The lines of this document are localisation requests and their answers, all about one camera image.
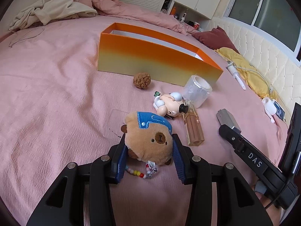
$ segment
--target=string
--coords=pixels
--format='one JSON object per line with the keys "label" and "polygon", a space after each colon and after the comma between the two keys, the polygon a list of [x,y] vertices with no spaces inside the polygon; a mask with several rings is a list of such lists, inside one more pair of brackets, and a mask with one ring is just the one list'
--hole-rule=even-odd
{"label": "string", "polygon": [[[24,38],[28,33],[32,32],[33,30],[36,30],[36,29],[42,29],[41,32],[35,36],[32,36],[32,37],[28,37],[28,38]],[[14,43],[11,43],[13,40],[11,40],[11,42],[9,43],[9,47],[13,47],[13,45],[15,45],[17,42],[20,42],[20,41],[23,41],[23,40],[27,40],[27,39],[31,39],[31,38],[35,38],[37,37],[38,35],[40,35],[45,29],[44,28],[41,28],[41,27],[38,27],[38,28],[34,28],[30,31],[28,31],[25,35],[23,35],[19,40],[15,41]]]}

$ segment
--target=perfume bottle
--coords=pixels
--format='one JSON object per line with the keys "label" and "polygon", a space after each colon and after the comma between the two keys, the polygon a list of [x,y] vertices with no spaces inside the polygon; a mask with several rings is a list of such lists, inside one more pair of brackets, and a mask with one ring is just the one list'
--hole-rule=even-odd
{"label": "perfume bottle", "polygon": [[198,113],[193,101],[184,100],[184,104],[189,107],[187,114],[183,113],[187,143],[189,146],[199,146],[205,139]]}

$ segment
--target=pink bedsheet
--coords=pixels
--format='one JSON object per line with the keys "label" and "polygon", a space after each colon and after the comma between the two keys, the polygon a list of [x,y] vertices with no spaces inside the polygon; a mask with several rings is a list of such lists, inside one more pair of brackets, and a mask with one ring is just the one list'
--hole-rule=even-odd
{"label": "pink bedsheet", "polygon": [[[152,81],[147,90],[140,90],[133,86],[131,76],[97,71],[99,35],[113,22],[139,25],[185,40],[225,68],[226,62],[219,55],[190,36],[107,16],[48,24],[39,36],[12,48],[8,45],[16,35],[5,39],[0,43],[0,196],[22,226],[68,162],[92,162],[116,144],[105,137],[113,109],[154,111],[155,91],[182,89]],[[213,164],[232,162],[253,184],[254,173],[219,136],[216,112],[229,110],[242,135],[274,163],[281,157],[287,127],[279,119],[277,125],[272,124],[260,98],[249,88],[243,91],[227,70],[212,87],[213,92],[198,109],[205,142],[191,149]],[[187,144],[182,119],[176,118],[171,124],[173,133]],[[128,164],[144,169],[136,160]],[[125,173],[118,186],[111,186],[116,224],[184,225],[190,193],[191,186],[181,184],[173,164],[160,167],[151,180]]]}

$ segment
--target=beaded keychain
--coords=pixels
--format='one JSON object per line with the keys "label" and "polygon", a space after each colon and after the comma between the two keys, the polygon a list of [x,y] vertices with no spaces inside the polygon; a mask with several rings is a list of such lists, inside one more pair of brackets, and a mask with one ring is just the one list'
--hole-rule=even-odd
{"label": "beaded keychain", "polygon": [[151,176],[152,176],[155,172],[157,172],[157,168],[152,167],[152,166],[149,166],[148,163],[146,164],[145,167],[146,167],[147,175],[146,175],[146,174],[143,174],[142,172],[139,172],[139,171],[137,171],[137,170],[133,170],[133,169],[131,169],[129,166],[126,166],[125,169],[126,169],[126,171],[127,171],[128,173],[133,174],[133,175],[135,175],[135,176],[139,176],[139,177],[141,177],[141,178],[151,178]]}

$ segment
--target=window frame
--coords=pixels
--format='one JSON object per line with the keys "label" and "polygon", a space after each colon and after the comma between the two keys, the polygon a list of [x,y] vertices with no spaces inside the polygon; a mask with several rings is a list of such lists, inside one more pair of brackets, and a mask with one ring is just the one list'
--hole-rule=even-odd
{"label": "window frame", "polygon": [[290,60],[292,60],[297,66],[301,66],[301,62],[297,59],[297,56],[299,54],[300,48],[301,48],[301,27],[300,27],[300,32],[299,32],[299,37],[297,40],[297,44],[295,47],[295,50],[292,51],[290,48],[288,48],[288,46],[286,46],[284,43],[282,43],[281,41],[279,41],[278,39],[276,39],[275,37],[273,37],[272,35],[270,35],[269,33],[257,28],[256,26],[254,26],[255,21],[258,17],[259,11],[261,9],[262,6],[262,2],[263,0],[260,0],[258,3],[258,7],[257,7],[257,11],[254,15],[253,21],[251,23],[251,25],[248,25],[244,22],[241,22],[239,20],[233,19],[229,17],[229,14],[231,12],[231,9],[234,5],[235,0],[230,0],[228,3],[228,6],[226,7],[226,10],[224,12],[224,16],[223,19],[227,20],[229,22],[235,23],[239,26],[245,27],[257,34],[259,34],[260,36],[262,36],[264,39],[268,40],[269,42],[271,42],[272,44],[274,44],[275,46],[277,46],[283,53],[285,53]]}

